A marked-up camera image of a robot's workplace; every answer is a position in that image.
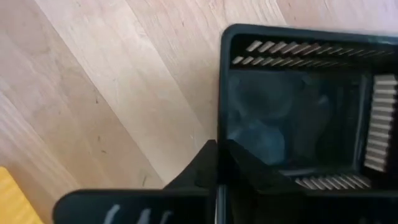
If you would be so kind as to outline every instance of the yellow object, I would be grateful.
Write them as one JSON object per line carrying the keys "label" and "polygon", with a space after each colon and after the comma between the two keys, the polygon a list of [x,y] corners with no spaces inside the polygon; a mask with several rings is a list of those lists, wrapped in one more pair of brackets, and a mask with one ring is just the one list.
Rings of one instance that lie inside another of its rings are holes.
{"label": "yellow object", "polygon": [[4,167],[0,167],[0,223],[43,223],[15,180]]}

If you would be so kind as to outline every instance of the black device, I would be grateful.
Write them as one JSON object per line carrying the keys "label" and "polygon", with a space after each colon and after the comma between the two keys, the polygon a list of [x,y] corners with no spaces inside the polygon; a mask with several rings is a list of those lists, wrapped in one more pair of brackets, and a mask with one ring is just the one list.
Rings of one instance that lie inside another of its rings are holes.
{"label": "black device", "polygon": [[394,223],[398,39],[236,24],[218,140],[163,190],[80,190],[55,223]]}

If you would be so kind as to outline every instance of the wood grain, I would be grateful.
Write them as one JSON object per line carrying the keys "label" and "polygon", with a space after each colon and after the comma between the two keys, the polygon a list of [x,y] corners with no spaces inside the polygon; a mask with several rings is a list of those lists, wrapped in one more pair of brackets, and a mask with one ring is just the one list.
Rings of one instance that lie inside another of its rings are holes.
{"label": "wood grain", "polygon": [[230,24],[398,34],[394,0],[4,0],[0,19],[0,166],[46,223],[74,189],[161,188],[216,138]]}

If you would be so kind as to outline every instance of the light wood surface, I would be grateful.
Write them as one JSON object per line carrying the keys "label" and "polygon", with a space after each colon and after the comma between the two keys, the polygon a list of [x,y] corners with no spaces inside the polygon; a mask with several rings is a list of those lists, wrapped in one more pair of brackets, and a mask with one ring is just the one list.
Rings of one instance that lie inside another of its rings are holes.
{"label": "light wood surface", "polygon": [[216,138],[228,25],[398,32],[397,1],[0,5],[0,166],[46,223],[71,190],[161,188]]}

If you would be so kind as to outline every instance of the wooden floor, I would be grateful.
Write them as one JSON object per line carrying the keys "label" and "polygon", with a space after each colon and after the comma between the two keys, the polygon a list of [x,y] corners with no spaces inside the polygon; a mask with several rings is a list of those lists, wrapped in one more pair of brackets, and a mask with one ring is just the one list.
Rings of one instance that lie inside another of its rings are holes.
{"label": "wooden floor", "polygon": [[398,1],[3,0],[0,166],[46,223],[80,188],[161,188],[216,137],[233,23],[398,33]]}

